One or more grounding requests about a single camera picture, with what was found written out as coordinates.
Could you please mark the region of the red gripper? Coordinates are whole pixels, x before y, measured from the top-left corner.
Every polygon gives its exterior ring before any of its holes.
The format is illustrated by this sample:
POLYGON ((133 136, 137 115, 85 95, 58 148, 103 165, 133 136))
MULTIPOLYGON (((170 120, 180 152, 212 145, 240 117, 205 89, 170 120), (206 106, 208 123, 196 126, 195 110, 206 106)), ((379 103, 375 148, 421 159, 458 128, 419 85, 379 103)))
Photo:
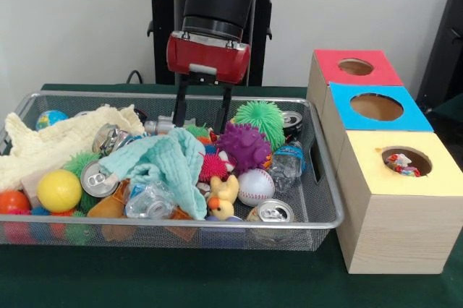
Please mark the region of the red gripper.
MULTIPOLYGON (((174 109, 173 124, 183 127, 186 114, 186 92, 191 72, 203 73, 217 82, 238 84, 247 72, 250 62, 250 46, 234 40, 225 40, 206 35, 174 31, 166 47, 167 66, 181 75, 174 109)), ((222 134, 225 130, 232 100, 232 86, 224 87, 222 104, 216 115, 213 131, 222 134)))

